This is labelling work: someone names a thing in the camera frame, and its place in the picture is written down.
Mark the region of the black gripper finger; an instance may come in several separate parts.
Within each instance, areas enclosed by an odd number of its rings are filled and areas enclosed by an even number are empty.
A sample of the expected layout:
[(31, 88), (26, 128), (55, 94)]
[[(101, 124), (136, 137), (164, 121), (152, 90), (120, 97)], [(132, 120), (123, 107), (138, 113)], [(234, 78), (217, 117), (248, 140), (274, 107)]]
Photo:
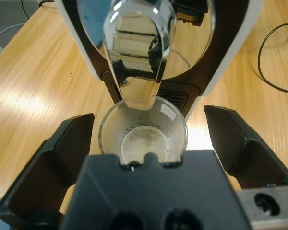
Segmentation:
[(288, 185), (288, 168), (235, 110), (205, 105), (204, 112), (213, 148), (241, 188)]
[(93, 113), (64, 120), (42, 142), (0, 201), (0, 220), (15, 229), (59, 229), (60, 207), (89, 154)]

